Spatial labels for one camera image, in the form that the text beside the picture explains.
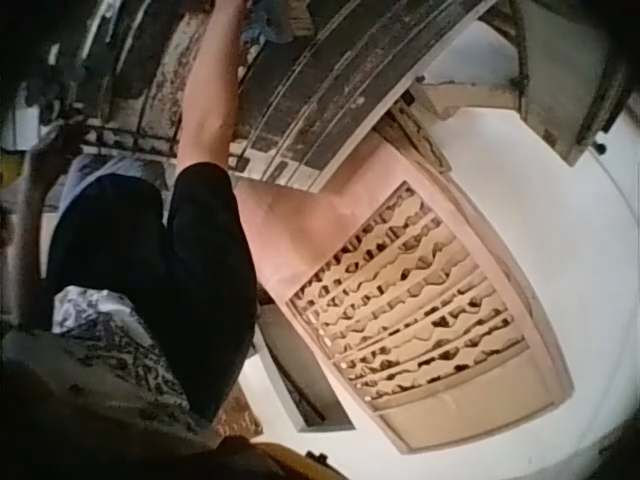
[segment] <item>wavy wooden slat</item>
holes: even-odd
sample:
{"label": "wavy wooden slat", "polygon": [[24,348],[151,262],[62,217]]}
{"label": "wavy wooden slat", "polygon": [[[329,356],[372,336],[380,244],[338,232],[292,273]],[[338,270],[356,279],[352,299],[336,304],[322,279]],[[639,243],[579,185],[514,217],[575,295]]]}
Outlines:
{"label": "wavy wooden slat", "polygon": [[[340,259],[339,265],[334,265],[332,268],[327,270],[324,274],[322,282],[315,283],[310,285],[305,293],[302,300],[302,303],[307,301],[308,299],[313,299],[317,302],[317,299],[320,298],[320,291],[324,286],[329,287],[329,291],[339,290],[340,287],[334,287],[335,280],[342,280],[343,284],[349,280],[355,273],[361,270],[365,265],[373,261],[380,253],[376,249],[376,246],[379,243],[385,243],[387,245],[387,249],[391,244],[396,244],[398,241],[392,241],[387,237],[387,230],[391,227],[400,228],[403,227],[409,217],[415,216],[413,221],[416,224],[421,223],[424,220],[425,214],[421,211],[423,207],[422,198],[417,195],[405,200],[393,213],[393,217],[387,223],[379,223],[377,224],[373,230],[364,235],[362,243],[358,247],[358,249],[351,253],[346,253]],[[373,257],[371,260],[367,260],[366,252],[367,250],[372,250],[377,253],[376,257]],[[358,268],[353,272],[347,273],[347,267],[354,263],[358,262]]]}
{"label": "wavy wooden slat", "polygon": [[[435,351],[435,345],[443,341],[448,341],[447,346],[455,346],[458,341],[464,342],[469,337],[482,333],[483,330],[491,328],[496,322],[499,322],[500,318],[505,318],[508,313],[505,312],[506,306],[498,293],[493,293],[489,297],[482,300],[480,310],[473,313],[462,313],[453,322],[450,328],[435,327],[431,321],[421,321],[415,325],[412,325],[411,330],[407,333],[407,330],[401,332],[398,335],[389,337],[388,342],[382,347],[389,349],[388,353],[376,355],[373,361],[365,363],[362,361],[362,357],[359,358],[359,364],[356,368],[346,368],[343,370],[343,374],[349,378],[353,377],[363,378],[371,372],[382,372],[382,363],[392,362],[394,365],[403,364],[423,354]],[[484,320],[486,323],[483,325],[474,325],[479,320]],[[437,350],[444,348],[445,345],[440,345]]]}
{"label": "wavy wooden slat", "polygon": [[478,357],[485,356],[484,360],[492,352],[504,352],[524,341],[522,334],[514,328],[513,324],[508,328],[504,328],[486,337],[484,341],[476,348],[462,349],[453,360],[435,360],[431,365],[417,369],[416,371],[406,372],[398,375],[393,380],[382,380],[375,387],[356,387],[356,392],[361,395],[365,401],[382,398],[387,395],[393,395],[394,389],[406,391],[411,388],[417,388],[427,383],[434,383],[437,379],[451,376],[456,373],[456,367],[466,365],[473,368],[476,365]]}
{"label": "wavy wooden slat", "polygon": [[[513,320],[513,317],[508,313],[505,312],[504,314],[505,316],[508,316],[511,320]],[[381,380],[384,379],[389,379],[390,377],[397,377],[398,375],[403,374],[404,372],[407,371],[417,371],[420,369],[420,364],[423,362],[428,362],[430,359],[434,359],[437,358],[439,355],[442,355],[445,352],[448,352],[449,350],[451,350],[452,348],[460,348],[460,349],[464,349],[464,343],[469,340],[472,337],[475,337],[477,335],[480,336],[486,336],[488,332],[491,332],[493,327],[487,327],[485,329],[483,329],[482,331],[479,332],[470,332],[467,335],[464,335],[462,338],[456,340],[455,343],[453,344],[449,344],[449,345],[444,345],[440,348],[437,348],[431,352],[425,353],[423,355],[420,355],[419,357],[413,358],[411,360],[409,360],[408,362],[405,363],[401,363],[400,365],[396,365],[393,368],[389,368],[387,370],[384,370],[382,372],[377,372],[377,373],[372,373],[370,375],[367,375],[364,378],[361,378],[358,380],[358,382],[356,383],[356,386],[358,385],[363,385],[365,382],[366,383],[370,383],[370,382],[374,382],[377,383]]]}
{"label": "wavy wooden slat", "polygon": [[[424,312],[431,309],[434,306],[434,301],[440,301],[449,292],[466,285],[465,281],[467,279],[478,280],[479,282],[485,281],[484,273],[477,270],[477,268],[477,264],[471,257],[466,258],[453,267],[449,278],[442,285],[427,286],[418,296],[408,296],[404,302],[397,305],[390,312],[367,321],[362,327],[362,331],[356,332],[359,334],[358,336],[352,334],[347,338],[336,340],[331,348],[332,351],[338,352],[336,360],[343,361],[346,356],[350,357],[360,349],[368,349],[370,346],[372,349],[378,348],[374,345],[380,342],[381,339],[386,338],[392,329],[407,320],[410,315],[414,315],[418,311]],[[431,303],[424,307],[425,301]],[[366,337],[369,337],[369,340],[361,341],[362,338]],[[346,350],[348,347],[358,348],[359,350]]]}
{"label": "wavy wooden slat", "polygon": [[[456,266],[456,270],[452,272],[446,284],[443,285],[445,288],[443,288],[441,292],[438,292],[438,296],[430,296],[431,298],[426,300],[424,306],[421,306],[417,312],[402,318],[398,325],[385,330],[385,332],[376,336],[372,340],[359,345],[357,350],[349,351],[346,354],[341,355],[339,358],[336,358],[334,362],[340,361],[340,365],[343,365],[342,368],[346,368],[347,362],[353,362],[357,358],[362,358],[363,356],[371,354],[384,346],[389,346],[389,344],[385,342],[391,338],[393,338],[394,344],[402,341],[408,341],[415,335],[414,331],[420,329],[421,325],[424,325],[424,322],[428,322],[430,324],[434,318],[438,318],[438,315],[444,315],[451,309],[455,308],[455,305],[451,304],[452,295],[470,299],[473,295],[478,294],[478,289],[483,284],[485,289],[492,289],[489,283],[485,283],[486,277],[481,271],[473,270],[470,274],[467,274],[465,270],[460,268],[467,261],[468,260],[465,260],[463,264]],[[480,290],[480,292],[484,292],[482,294],[486,296],[485,290]],[[438,311],[428,313],[434,308],[437,308]]]}
{"label": "wavy wooden slat", "polygon": [[364,283],[375,280],[380,276],[380,272],[395,262],[400,255],[405,255],[406,252],[403,251],[402,245],[408,241],[409,239],[421,235],[421,241],[427,237],[427,234],[423,233],[425,228],[429,228],[428,225],[430,222],[435,220],[437,217],[434,213],[427,214],[420,223],[416,225],[412,225],[407,229],[407,231],[400,237],[396,242],[393,243],[389,248],[387,248],[380,255],[375,257],[369,263],[367,263],[362,270],[355,273],[353,277],[351,277],[347,282],[343,283],[341,288],[337,288],[325,298],[321,299],[318,304],[313,307],[313,312],[322,313],[326,312],[328,309],[327,304],[333,300],[337,295],[341,292],[346,291],[346,295],[349,296],[351,294],[357,294],[361,290],[361,286]]}
{"label": "wavy wooden slat", "polygon": [[327,273],[330,272],[330,270],[332,270],[335,267],[338,267],[342,264],[341,260],[341,256],[339,258],[338,261],[336,261],[336,255],[341,255],[341,251],[344,247],[349,247],[350,248],[350,252],[347,252],[346,254],[349,253],[354,253],[357,252],[360,249],[360,244],[361,244],[361,240],[363,237],[365,237],[366,235],[368,235],[368,233],[366,233],[367,228],[373,228],[375,227],[375,225],[386,225],[388,226],[391,222],[393,222],[393,217],[390,219],[390,221],[385,222],[384,219],[380,218],[381,215],[385,212],[385,210],[392,208],[394,210],[397,210],[403,203],[405,203],[407,200],[411,199],[411,198],[420,198],[418,195],[415,194],[415,192],[413,192],[413,190],[411,190],[408,186],[406,189],[401,189],[399,192],[397,192],[393,197],[389,198],[382,206],[380,206],[380,208],[378,208],[378,210],[376,210],[376,212],[371,215],[371,217],[369,218],[369,220],[363,224],[358,231],[356,231],[349,239],[347,239],[347,241],[344,243],[343,247],[341,247],[339,250],[336,251],[336,253],[334,255],[331,256],[331,258],[329,258],[325,263],[322,264],[322,266],[316,271],[316,273],[314,273],[311,278],[309,280],[307,280],[296,292],[296,294],[294,296],[304,296],[308,293],[308,289],[310,287],[313,286],[314,283],[322,283],[325,280],[325,275]]}
{"label": "wavy wooden slat", "polygon": [[[462,260],[462,256],[466,257],[468,255],[462,244],[456,240],[448,228],[438,227],[436,230],[438,230],[437,233],[430,235],[426,239],[427,241],[423,242],[423,248],[411,254],[400,255],[393,264],[388,265],[380,272],[377,280],[363,285],[360,290],[363,293],[357,300],[354,299],[354,301],[343,307],[330,308],[323,313],[319,319],[320,323],[327,327],[327,331],[334,333],[339,323],[344,323],[345,321],[353,322],[358,317],[366,316],[396,297],[401,291],[418,282],[421,278],[426,278],[439,272],[450,259],[460,258]],[[445,245],[442,250],[434,251],[437,245],[442,244]],[[418,267],[417,265],[421,258],[426,259],[431,264],[425,268]],[[409,274],[403,278],[405,271],[409,271]],[[384,293],[380,294],[377,291],[379,286],[385,289]],[[366,305],[363,301],[365,295],[373,297]],[[353,316],[345,318],[344,316],[350,309],[355,310]]]}

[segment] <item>yellow object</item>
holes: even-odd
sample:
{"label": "yellow object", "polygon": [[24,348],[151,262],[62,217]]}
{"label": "yellow object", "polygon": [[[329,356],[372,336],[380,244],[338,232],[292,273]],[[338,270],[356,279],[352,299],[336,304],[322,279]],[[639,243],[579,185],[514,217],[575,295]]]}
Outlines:
{"label": "yellow object", "polygon": [[345,477],[303,457],[290,448],[275,443],[254,443],[254,446],[281,465],[310,480],[344,480]]}
{"label": "yellow object", "polygon": [[11,185],[20,176],[23,153],[7,153],[0,151],[0,188]]}

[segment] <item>hand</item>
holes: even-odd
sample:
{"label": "hand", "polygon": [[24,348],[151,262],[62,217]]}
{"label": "hand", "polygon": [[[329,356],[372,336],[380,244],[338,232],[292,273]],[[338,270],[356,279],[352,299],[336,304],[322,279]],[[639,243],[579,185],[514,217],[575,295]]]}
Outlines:
{"label": "hand", "polygon": [[82,153],[80,142],[85,134],[82,117],[51,125],[25,159],[23,177],[32,193],[46,195],[53,188],[73,159]]}

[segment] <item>clothing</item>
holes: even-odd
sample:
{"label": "clothing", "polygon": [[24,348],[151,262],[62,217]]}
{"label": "clothing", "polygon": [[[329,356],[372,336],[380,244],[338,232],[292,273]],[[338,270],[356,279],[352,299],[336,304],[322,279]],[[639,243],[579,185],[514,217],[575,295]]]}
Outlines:
{"label": "clothing", "polygon": [[42,315],[53,318],[53,298],[70,286],[123,296],[191,411],[213,419],[256,316],[255,271],[228,174],[209,163],[181,172],[166,227],[160,191],[146,180],[105,173],[80,186],[53,234]]}
{"label": "clothing", "polygon": [[51,332],[11,331],[2,356],[59,398],[106,418],[190,439],[209,426],[190,413],[151,332],[120,294],[65,288],[55,298]]}

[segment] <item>plywood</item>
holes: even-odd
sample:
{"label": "plywood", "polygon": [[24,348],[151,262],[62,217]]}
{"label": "plywood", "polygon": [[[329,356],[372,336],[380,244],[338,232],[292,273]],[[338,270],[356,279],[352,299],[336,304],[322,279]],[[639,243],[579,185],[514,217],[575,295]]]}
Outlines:
{"label": "plywood", "polygon": [[[371,134],[317,195],[237,189],[262,285],[405,452],[487,435],[571,391],[548,322],[489,248],[501,242],[485,243],[476,230],[490,225],[428,165]],[[421,436],[455,392],[466,413],[442,413],[449,428]],[[468,404],[479,398],[495,403]],[[484,408],[490,420],[475,418]]]}

